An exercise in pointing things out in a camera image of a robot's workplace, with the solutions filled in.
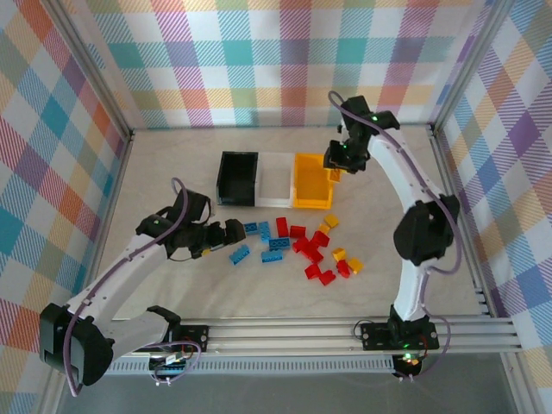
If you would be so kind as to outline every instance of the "black bin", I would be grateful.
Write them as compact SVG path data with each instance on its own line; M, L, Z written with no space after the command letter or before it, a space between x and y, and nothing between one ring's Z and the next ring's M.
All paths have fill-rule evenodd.
M219 205L255 206L258 153L224 151L216 179Z

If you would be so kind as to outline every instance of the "table surface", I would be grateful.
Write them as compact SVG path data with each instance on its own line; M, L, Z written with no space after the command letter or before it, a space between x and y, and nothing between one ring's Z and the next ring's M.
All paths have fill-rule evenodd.
M404 127L402 133L420 165L441 185L425 129ZM173 204L171 177L180 177L190 189L216 200L222 151L323 153L330 139L338 139L333 128L138 132L100 269L104 270L121 253L144 217ZM338 216L340 224L330 231L329 246L321 249L325 258L320 267L335 269L331 251L345 248L349 257L357 257L365 265L361 273L350 279L337 274L337 280L328 286L317 279L308 280L304 269L310 262L291 250L285 252L281 262L262 264L260 252L267 250L267 245L253 235L244 241L251 254L237 266L232 265L229 255L239 245L199 260L183 263L168 260L141 283L117 316L134 317L153 304L183 318L388 315L397 295L401 270L392 233L403 212L397 194L376 160L367 163L365 172L342 175L342 182L334 190L331 212ZM285 216L288 224L306 226L312 235L326 214L327 210L217 206L214 219L268 221L274 235L276 217ZM186 256L187 252L176 252L173 257ZM454 260L453 246L438 265L451 267ZM465 260L454 276L432 275L426 298L435 314L479 313Z

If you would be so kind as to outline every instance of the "yellow lego brick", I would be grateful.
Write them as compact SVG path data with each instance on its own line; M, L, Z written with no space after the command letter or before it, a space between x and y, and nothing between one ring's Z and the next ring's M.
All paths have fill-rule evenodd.
M356 257L352 258L348 261L348 266L351 268L354 274L358 274L363 268L364 265L360 260L358 260Z
M329 226L327 224L320 224L320 227L318 228L318 231L322 231L325 235L329 232Z
M331 253L334 256L334 259L336 259L336 261L347 259L347 252L345 251L344 248L337 248Z
M331 229L333 229L337 224L339 224L339 220L337 220L337 217L334 216L333 214L328 214L325 218L324 218L324 221L326 222L326 224L329 225L329 227Z

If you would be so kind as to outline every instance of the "red lego brick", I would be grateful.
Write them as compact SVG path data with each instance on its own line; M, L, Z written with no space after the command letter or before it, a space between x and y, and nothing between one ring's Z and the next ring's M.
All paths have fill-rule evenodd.
M302 226L291 226L290 227L290 237L292 239L300 239L307 234L307 228Z
M307 239L306 237L301 237L299 240L292 244L292 249L295 253L299 253L306 246L309 246L309 244L309 239Z
M289 237L290 232L287 229L287 220L285 217L278 217L276 219L276 227L278 228L278 237Z
M328 247L329 237L325 235L322 231L317 230L314 232L311 242L317 244L322 248L326 248Z
M315 264L312 264L309 267L307 267L304 270L304 273L307 275L307 279L314 279L322 274L322 272L320 271L320 267L318 267L318 265L315 265Z
M339 260L337 262L337 272L339 272L339 274L345 279L348 279L351 275L351 272L348 270L348 264L345 260Z
M320 263L324 258L317 250L317 245L311 242L303 247L301 254L314 264Z
M324 286L327 286L331 282L336 280L336 274L333 273L331 270L327 270L326 272L322 273L318 278Z

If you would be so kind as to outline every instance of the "yellow bin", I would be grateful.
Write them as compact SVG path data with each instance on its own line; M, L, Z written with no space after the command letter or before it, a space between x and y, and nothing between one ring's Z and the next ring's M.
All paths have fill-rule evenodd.
M299 209L331 208L334 183L341 172L323 167L323 154L295 154L293 207Z

